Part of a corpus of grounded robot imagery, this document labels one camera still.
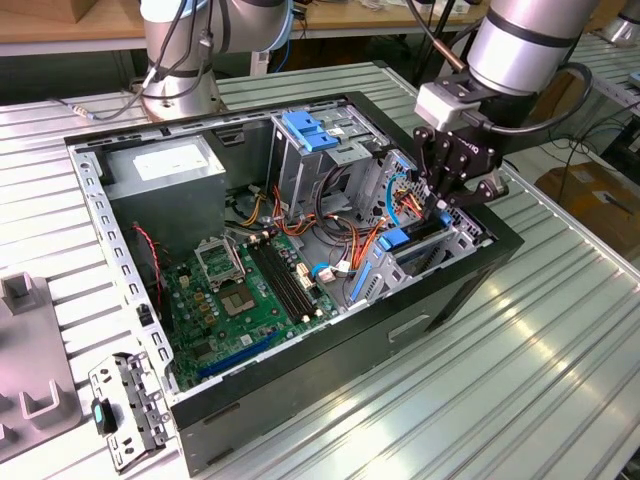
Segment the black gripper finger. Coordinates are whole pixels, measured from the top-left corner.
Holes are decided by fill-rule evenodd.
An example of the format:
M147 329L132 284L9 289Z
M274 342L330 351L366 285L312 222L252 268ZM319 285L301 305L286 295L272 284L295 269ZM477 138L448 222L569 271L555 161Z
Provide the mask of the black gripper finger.
M497 154L492 148L478 154L449 155L437 184L437 197L449 207L484 204L509 193L497 174Z
M436 210L440 199L438 187L440 183L441 166L438 154L438 135L433 127L417 127L413 131L413 141L416 148L416 159L419 164L420 176L426 181L429 194L424 205L424 217L429 220Z

